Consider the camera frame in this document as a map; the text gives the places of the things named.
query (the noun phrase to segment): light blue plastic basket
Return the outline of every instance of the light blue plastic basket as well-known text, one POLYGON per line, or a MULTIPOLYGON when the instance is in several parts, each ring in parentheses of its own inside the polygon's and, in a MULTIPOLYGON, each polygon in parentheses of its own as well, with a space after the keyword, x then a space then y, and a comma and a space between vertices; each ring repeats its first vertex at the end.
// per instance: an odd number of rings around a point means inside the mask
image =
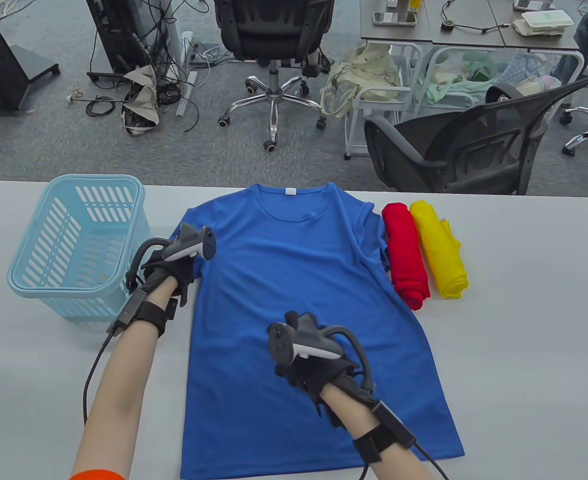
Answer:
POLYGON ((43 192, 7 275, 10 288, 73 322, 110 322, 125 272, 150 237, 145 188, 126 174, 66 174, 43 192))

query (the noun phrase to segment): yellow folded shirt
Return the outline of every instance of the yellow folded shirt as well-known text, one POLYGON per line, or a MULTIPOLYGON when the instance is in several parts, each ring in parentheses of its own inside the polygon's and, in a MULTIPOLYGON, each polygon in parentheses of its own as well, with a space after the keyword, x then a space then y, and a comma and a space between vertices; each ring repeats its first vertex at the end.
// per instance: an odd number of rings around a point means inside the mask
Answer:
POLYGON ((443 298, 460 298, 467 288, 467 272, 460 259, 460 243, 447 220, 439 220, 434 207, 424 200, 410 206, 436 289, 443 298))

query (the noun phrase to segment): black glove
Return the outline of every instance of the black glove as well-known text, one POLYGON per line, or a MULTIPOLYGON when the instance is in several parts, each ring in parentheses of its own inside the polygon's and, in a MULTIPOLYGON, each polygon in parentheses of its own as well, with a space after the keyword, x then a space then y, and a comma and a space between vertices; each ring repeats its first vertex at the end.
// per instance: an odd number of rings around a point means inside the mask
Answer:
POLYGON ((163 248, 154 250, 148 262, 141 266, 145 277, 145 283, 141 289, 151 293, 165 280, 174 277, 178 281, 178 287, 172 297, 180 296, 180 306, 184 307, 187 303, 187 287, 194 281, 195 256, 184 256, 173 262, 167 262, 163 260, 163 250, 163 248))
MULTIPOLYGON (((308 315, 317 324, 316 316, 312 313, 308 313, 308 315)), ((288 325, 296 327, 299 317, 298 313, 288 311, 285 314, 285 321, 288 325)), ((290 365, 277 365, 275 371, 279 377, 286 378, 292 387, 299 388, 307 393, 312 398, 312 402, 316 405, 319 414, 319 406, 324 405, 332 425, 338 427, 342 426, 342 423, 320 397, 321 391, 323 391, 324 386, 332 383, 354 398, 354 400, 368 407, 375 405, 376 399, 373 397, 372 392, 365 390, 356 381, 355 377, 359 369, 360 365, 352 362, 346 355, 332 360, 317 356, 310 356, 307 359, 297 356, 290 365)))

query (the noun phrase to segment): orange sleeve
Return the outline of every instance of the orange sleeve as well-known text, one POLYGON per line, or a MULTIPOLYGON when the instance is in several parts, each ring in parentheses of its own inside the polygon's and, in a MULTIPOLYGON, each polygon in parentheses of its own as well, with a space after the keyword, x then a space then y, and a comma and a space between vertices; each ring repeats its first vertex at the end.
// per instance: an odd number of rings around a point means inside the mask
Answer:
POLYGON ((88 470, 74 475, 71 480, 125 480, 117 473, 107 470, 88 470))

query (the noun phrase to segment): t-shirt sleeve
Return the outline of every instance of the t-shirt sleeve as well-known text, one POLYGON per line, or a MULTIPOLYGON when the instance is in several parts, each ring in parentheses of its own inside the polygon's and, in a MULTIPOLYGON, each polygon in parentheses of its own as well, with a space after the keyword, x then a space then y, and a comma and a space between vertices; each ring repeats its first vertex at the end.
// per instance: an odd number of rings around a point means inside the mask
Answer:
MULTIPOLYGON (((214 234, 216 233, 216 202, 215 201, 208 201, 207 203, 203 203, 200 206, 196 206, 195 208, 191 208, 185 212, 182 219, 180 220, 179 224, 176 226, 175 230, 170 237, 170 240, 175 240, 178 237, 180 226, 182 224, 191 224, 194 226, 196 230, 200 230, 201 228, 207 226, 211 227, 214 230, 214 234)), ((198 278, 201 276, 201 268, 203 265, 204 259, 200 256, 196 258, 196 262, 194 263, 194 278, 198 278)))
POLYGON ((363 254, 370 259, 380 260, 389 270, 389 253, 387 248, 387 233, 381 215, 374 213, 373 203, 365 203, 355 228, 356 240, 363 254))
POLYGON ((71 480, 125 480, 117 473, 107 470, 88 470, 74 475, 71 480))

